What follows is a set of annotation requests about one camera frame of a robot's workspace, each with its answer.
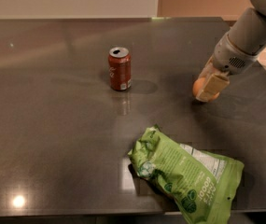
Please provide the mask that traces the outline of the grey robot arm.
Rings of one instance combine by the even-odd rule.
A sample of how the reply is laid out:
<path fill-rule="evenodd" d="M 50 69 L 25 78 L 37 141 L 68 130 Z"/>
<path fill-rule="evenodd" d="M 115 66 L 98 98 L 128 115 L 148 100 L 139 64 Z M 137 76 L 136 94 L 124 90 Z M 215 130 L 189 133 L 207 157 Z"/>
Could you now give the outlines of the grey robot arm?
<path fill-rule="evenodd" d="M 194 82 L 194 97 L 203 103 L 218 98 L 230 84 L 230 76 L 247 70 L 266 48 L 266 0 L 250 0 L 230 30 L 217 42 L 214 52 Z"/>

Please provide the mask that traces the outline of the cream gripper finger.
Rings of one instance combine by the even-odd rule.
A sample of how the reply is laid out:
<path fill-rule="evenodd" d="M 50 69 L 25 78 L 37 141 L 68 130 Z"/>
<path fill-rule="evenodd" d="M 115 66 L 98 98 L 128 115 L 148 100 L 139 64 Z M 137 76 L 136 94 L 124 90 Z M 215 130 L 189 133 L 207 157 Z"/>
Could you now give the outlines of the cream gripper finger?
<path fill-rule="evenodd" d="M 217 72 L 216 68 L 213 65 L 213 57 L 210 57 L 209 60 L 206 62 L 203 70 L 198 75 L 198 79 L 204 78 L 208 79 L 210 76 Z"/>
<path fill-rule="evenodd" d="M 208 100 L 217 93 L 221 93 L 230 84 L 226 74 L 213 74 L 206 79 L 199 90 L 198 98 Z"/>

